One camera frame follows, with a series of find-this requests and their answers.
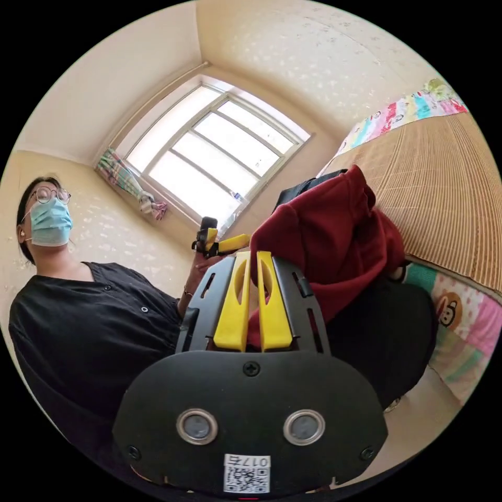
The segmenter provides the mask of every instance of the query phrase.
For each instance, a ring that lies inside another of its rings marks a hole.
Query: window frame
[[[191,89],[189,92],[184,94],[182,97],[180,97],[178,100],[176,100],[174,103],[172,103],[167,110],[165,110],[157,119],[152,122],[149,127],[141,134],[141,136],[132,144],[132,146],[129,148],[127,151],[126,155],[124,156],[125,159],[127,160],[128,156],[131,154],[131,152],[134,150],[134,148],[143,140],[143,138],[151,131],[151,129],[158,123],[159,120],[162,119],[167,113],[169,113],[177,104],[182,102],[184,99],[186,99],[191,93],[199,89],[200,87],[205,87],[210,90],[213,90],[215,92],[218,92],[220,94],[219,97],[214,99],[212,102],[210,102],[208,105],[206,105],[200,112],[198,112],[196,115],[194,115],[190,120],[188,120],[165,144],[164,146],[155,154],[155,156],[152,158],[152,160],[147,164],[145,169],[141,172],[138,169],[134,168],[133,165],[129,164],[130,167],[132,168],[134,174],[139,178],[139,180],[145,181],[148,185],[150,185],[152,188],[154,188],[157,192],[159,192],[166,200],[168,203],[174,205],[177,207],[178,210],[180,210],[182,213],[185,214],[189,219],[193,220],[194,222],[200,224],[201,219],[206,216],[206,215],[199,215],[195,210],[193,210],[186,202],[183,200],[179,199],[176,197],[167,187],[156,181],[150,176],[151,171],[155,168],[156,164],[158,161],[162,158],[162,156],[166,152],[171,152],[172,154],[176,155],[179,159],[183,160],[184,162],[187,162],[190,166],[192,166],[194,169],[202,173],[204,176],[207,177],[210,181],[218,185],[220,188],[222,188],[224,191],[228,192],[230,195],[231,190],[225,186],[223,183],[221,183],[219,180],[215,179],[212,177],[209,173],[207,173],[202,167],[199,167],[197,164],[194,162],[190,161],[189,159],[185,158],[183,155],[179,154],[176,152],[173,147],[175,144],[187,133],[192,133],[195,136],[202,138],[203,140],[207,141],[209,144],[212,146],[216,147],[220,152],[222,152],[224,155],[228,156],[231,160],[234,162],[238,163],[239,166],[243,169],[245,169],[247,172],[251,173],[255,178],[257,178],[257,182],[254,185],[254,187],[250,190],[250,192],[246,196],[242,196],[241,199],[241,204],[237,207],[236,211],[233,214],[229,214],[229,218],[226,222],[219,222],[220,227],[225,227],[225,231],[228,229],[229,225],[227,222],[231,219],[235,221],[235,218],[242,212],[242,210],[250,203],[252,202],[253,199],[255,199],[258,194],[263,190],[265,186],[268,185],[268,183],[272,180],[272,178],[275,177],[275,175],[281,171],[281,169],[284,167],[284,165],[291,159],[295,153],[302,148],[302,146],[312,137],[312,134],[309,134],[309,137],[306,140],[301,139],[298,137],[294,132],[286,128],[284,125],[282,125],[278,120],[270,116],[269,114],[265,113],[263,110],[261,110],[259,107],[253,105],[252,103],[247,102],[245,99],[242,99],[240,96],[235,95],[232,93],[232,90],[227,90],[223,91],[222,89],[219,89],[216,85],[212,85],[208,82],[204,81],[199,81],[199,83]],[[281,153],[279,150],[277,150],[273,145],[268,143],[266,140],[261,138],[259,135],[248,129],[247,127],[243,126],[236,120],[232,119],[231,117],[228,117],[222,112],[219,112],[217,109],[225,104],[226,102],[233,102],[239,107],[243,108],[244,110],[250,112],[252,115],[255,117],[259,118],[262,120],[264,123],[266,123],[268,126],[272,127],[275,129],[278,133],[282,134],[286,139],[288,139],[291,143],[292,146],[285,152]],[[260,176],[258,173],[254,172],[251,168],[249,168],[247,165],[236,159],[234,156],[232,156],[230,153],[228,153],[225,149],[221,148],[202,134],[200,134],[198,131],[195,131],[195,127],[197,127],[198,124],[200,124],[209,114],[214,113],[231,124],[235,125],[236,127],[240,128],[247,134],[249,134],[251,137],[259,141],[261,144],[269,148],[273,153],[277,155],[277,160],[274,162],[274,164],[268,168],[268,170]]]

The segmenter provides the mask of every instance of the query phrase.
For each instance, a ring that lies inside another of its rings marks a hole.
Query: face mask
[[[73,221],[68,206],[57,197],[53,197],[45,204],[35,202],[29,214],[31,216],[31,242],[33,244],[56,247],[68,243]]]

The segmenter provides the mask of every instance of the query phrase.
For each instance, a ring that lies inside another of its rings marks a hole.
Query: red jacket
[[[251,278],[257,284],[256,252],[297,265],[310,282],[329,322],[377,276],[404,261],[398,229],[374,208],[364,174],[349,171],[283,204],[252,235]],[[259,313],[249,319],[248,343],[260,346]]]

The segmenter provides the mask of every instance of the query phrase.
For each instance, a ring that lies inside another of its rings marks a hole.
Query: hand
[[[185,285],[187,292],[194,294],[208,268],[212,267],[223,258],[224,256],[204,258],[202,253],[195,253],[195,257],[193,258],[192,266],[190,268],[190,274],[188,275]]]

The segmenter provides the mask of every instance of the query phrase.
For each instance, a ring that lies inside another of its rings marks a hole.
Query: curtain
[[[99,160],[95,170],[112,186],[116,186],[135,197],[140,205],[140,211],[151,214],[156,220],[161,220],[167,210],[167,203],[155,200],[151,193],[143,190],[138,183],[131,164],[108,148]]]

